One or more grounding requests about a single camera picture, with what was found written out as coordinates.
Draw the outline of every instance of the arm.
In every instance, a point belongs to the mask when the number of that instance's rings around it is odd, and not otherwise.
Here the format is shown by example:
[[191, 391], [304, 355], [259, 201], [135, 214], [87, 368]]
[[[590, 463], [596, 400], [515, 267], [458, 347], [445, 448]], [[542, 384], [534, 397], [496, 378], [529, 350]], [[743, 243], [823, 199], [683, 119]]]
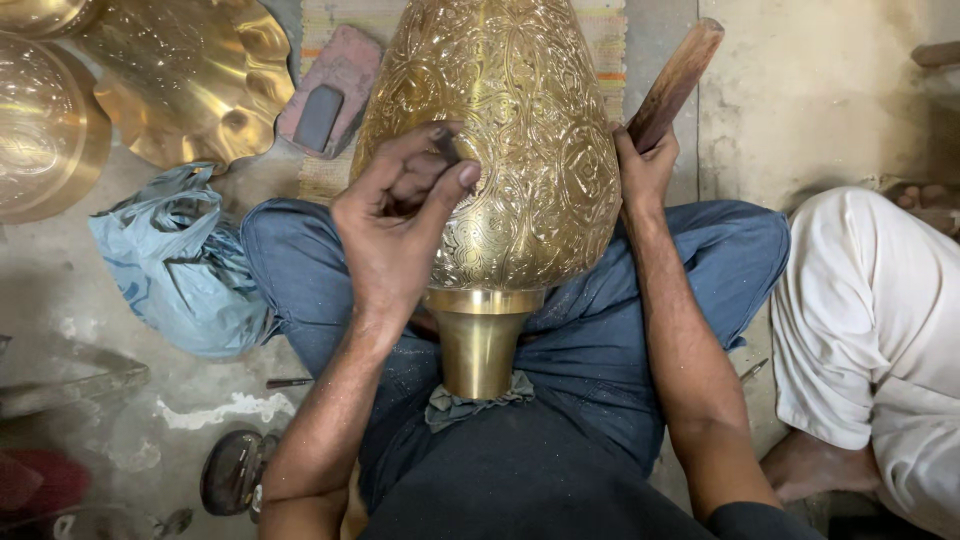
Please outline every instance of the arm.
[[750, 444], [743, 389], [686, 280], [663, 197], [680, 146], [673, 131], [640, 156], [614, 132], [623, 210], [643, 299], [650, 370], [697, 519], [734, 502], [780, 507]]
[[447, 168], [424, 151], [459, 129], [429, 123], [383, 144], [330, 205], [353, 285], [352, 318], [264, 474], [263, 539], [340, 536], [383, 364], [426, 288], [447, 218], [480, 178], [475, 161]]

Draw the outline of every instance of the blue plastic bag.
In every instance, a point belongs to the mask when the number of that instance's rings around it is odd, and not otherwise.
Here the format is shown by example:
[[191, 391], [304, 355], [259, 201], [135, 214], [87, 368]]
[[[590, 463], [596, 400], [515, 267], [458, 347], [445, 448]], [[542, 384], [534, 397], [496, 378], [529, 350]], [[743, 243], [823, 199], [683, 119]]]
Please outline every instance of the blue plastic bag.
[[264, 332], [267, 304], [239, 228], [206, 185], [212, 172], [213, 163], [171, 169], [87, 224], [140, 320], [187, 352], [235, 356]]

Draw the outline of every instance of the sharpening stone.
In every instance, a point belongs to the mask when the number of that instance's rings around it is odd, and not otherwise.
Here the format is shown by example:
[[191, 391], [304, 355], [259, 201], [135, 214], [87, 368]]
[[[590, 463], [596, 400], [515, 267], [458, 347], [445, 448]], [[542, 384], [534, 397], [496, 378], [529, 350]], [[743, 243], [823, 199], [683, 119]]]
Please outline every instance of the sharpening stone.
[[[373, 80], [382, 56], [383, 49], [376, 41], [352, 26], [338, 26], [280, 113], [276, 121], [276, 130], [280, 136], [315, 158], [332, 160], [339, 156], [350, 144], [353, 134], [363, 121], [363, 112], [367, 100], [370, 99]], [[328, 89], [313, 94], [319, 86], [328, 86]], [[343, 96], [343, 104], [340, 112], [336, 113], [326, 145], [322, 151], [310, 148], [311, 145], [318, 145], [320, 138], [323, 138], [323, 134], [319, 132], [325, 130], [315, 129], [313, 131], [316, 133], [311, 137], [303, 133], [303, 128], [314, 128], [313, 123], [323, 122], [323, 117], [329, 115], [330, 108], [335, 106], [337, 100], [334, 94], [337, 92]], [[311, 94], [316, 97], [313, 98], [314, 103], [308, 107]], [[309, 124], [304, 123], [300, 137], [297, 137], [297, 126], [301, 118]]]

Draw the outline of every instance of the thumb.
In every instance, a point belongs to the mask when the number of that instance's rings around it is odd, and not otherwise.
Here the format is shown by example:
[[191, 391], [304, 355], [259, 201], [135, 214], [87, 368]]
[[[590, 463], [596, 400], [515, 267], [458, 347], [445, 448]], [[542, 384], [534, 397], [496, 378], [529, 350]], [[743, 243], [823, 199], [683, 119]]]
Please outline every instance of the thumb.
[[639, 154], [636, 152], [636, 147], [634, 146], [634, 140], [630, 138], [627, 129], [619, 124], [615, 125], [616, 129], [613, 130], [613, 144], [616, 146], [616, 154], [620, 156], [620, 162], [634, 156], [639, 157]]
[[439, 237], [450, 214], [478, 180], [480, 163], [476, 161], [460, 161], [446, 169], [417, 212], [414, 228], [427, 237]]

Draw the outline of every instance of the man's left hand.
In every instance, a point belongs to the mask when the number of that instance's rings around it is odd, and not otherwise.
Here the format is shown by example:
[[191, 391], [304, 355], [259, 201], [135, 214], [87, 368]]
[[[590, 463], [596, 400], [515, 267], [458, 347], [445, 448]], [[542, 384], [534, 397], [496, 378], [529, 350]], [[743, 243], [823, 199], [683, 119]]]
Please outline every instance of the man's left hand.
[[480, 179], [480, 164], [448, 167], [428, 152], [461, 122], [420, 124], [377, 148], [330, 204], [353, 283], [353, 324], [399, 339], [430, 277], [446, 220]]

